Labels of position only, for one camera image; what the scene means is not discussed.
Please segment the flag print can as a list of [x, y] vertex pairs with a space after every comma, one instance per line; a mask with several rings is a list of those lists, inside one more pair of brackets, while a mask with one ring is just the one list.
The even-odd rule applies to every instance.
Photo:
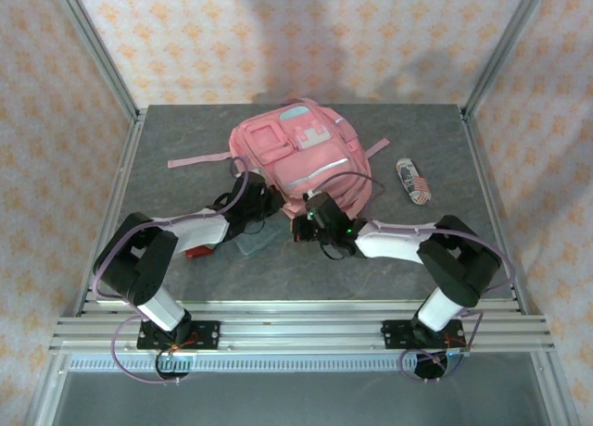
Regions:
[[428, 183], [410, 158], [401, 158], [396, 164], [396, 172], [413, 204], [423, 206], [431, 200]]

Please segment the pink school backpack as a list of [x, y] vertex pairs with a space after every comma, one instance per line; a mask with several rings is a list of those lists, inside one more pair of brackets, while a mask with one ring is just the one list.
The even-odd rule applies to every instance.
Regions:
[[303, 98], [259, 114], [233, 128], [227, 152], [170, 160], [170, 169], [243, 157], [284, 197], [283, 212], [305, 212], [303, 194], [329, 194], [350, 218], [372, 196], [369, 159], [389, 145], [385, 138], [365, 149], [353, 126], [333, 109]]

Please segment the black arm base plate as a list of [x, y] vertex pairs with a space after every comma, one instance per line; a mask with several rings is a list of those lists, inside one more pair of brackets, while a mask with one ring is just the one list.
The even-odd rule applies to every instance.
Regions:
[[388, 319], [383, 322], [380, 332], [386, 349], [447, 349], [467, 345], [458, 319], [450, 320], [440, 331], [432, 331], [416, 319]]
[[139, 350], [216, 350], [221, 323], [212, 320], [182, 321], [172, 331], [164, 331], [152, 321], [143, 321], [136, 347]]

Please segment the aluminium table side rail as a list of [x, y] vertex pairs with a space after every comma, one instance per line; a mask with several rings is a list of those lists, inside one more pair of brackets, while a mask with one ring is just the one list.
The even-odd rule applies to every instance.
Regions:
[[508, 278], [507, 286], [513, 294], [514, 300], [517, 302], [518, 308], [524, 315], [529, 315], [532, 310], [529, 307], [528, 298], [525, 293], [522, 278], [522, 267], [517, 267], [514, 261], [511, 259], [510, 245], [506, 237], [506, 233], [503, 230], [502, 219], [498, 208], [498, 190], [496, 184], [489, 177], [490, 167], [487, 162], [486, 152], [479, 144], [479, 136], [472, 126], [472, 118], [465, 112], [465, 110], [459, 106], [459, 113], [461, 123], [466, 135], [466, 139], [473, 157], [473, 163], [475, 165], [478, 180], [481, 184], [481, 188], [484, 194], [487, 211], [492, 223], [493, 232], [497, 241], [498, 247], [506, 255], [506, 258], [510, 261], [512, 269], [505, 267], [507, 274], [512, 273], [513, 278]]
[[79, 316], [82, 313], [86, 297], [89, 293], [89, 288], [93, 281], [93, 265], [95, 260], [107, 244], [110, 236], [116, 230], [123, 196], [125, 195], [125, 190], [131, 174], [132, 164], [145, 123], [146, 113], [146, 108], [140, 109], [138, 115], [129, 127], [124, 144], [121, 148], [120, 157], [107, 196], [104, 216], [99, 224], [98, 232], [82, 277], [82, 284], [77, 292], [76, 301], [72, 309], [72, 314], [74, 316]]

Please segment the aluminium frame post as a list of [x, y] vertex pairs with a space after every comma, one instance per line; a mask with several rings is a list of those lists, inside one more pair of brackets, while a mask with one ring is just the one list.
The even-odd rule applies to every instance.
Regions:
[[499, 75], [511, 50], [518, 42], [528, 21], [534, 14], [541, 0], [520, 0], [507, 25], [500, 35], [493, 52], [480, 72], [477, 81], [465, 102], [460, 108], [464, 121], [469, 122], [486, 97], [487, 92]]
[[129, 88], [122, 78], [115, 61], [107, 50], [103, 39], [82, 0], [58, 0], [78, 33], [82, 45], [94, 61], [99, 73], [114, 94], [117, 103], [130, 122], [135, 122], [140, 114]]

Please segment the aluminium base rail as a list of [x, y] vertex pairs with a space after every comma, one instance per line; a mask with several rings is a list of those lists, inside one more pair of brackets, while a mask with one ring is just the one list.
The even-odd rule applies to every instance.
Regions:
[[[382, 353], [385, 320], [408, 320], [417, 300], [393, 301], [226, 301], [188, 302], [197, 320], [221, 323], [219, 350], [231, 353]], [[524, 315], [513, 300], [479, 303], [484, 316], [463, 319], [462, 328], [476, 353], [550, 352], [555, 344], [542, 315]], [[79, 317], [57, 322], [53, 351], [101, 353], [109, 348], [119, 325], [120, 351], [135, 348], [139, 323], [131, 310], [115, 301], [89, 300]]]

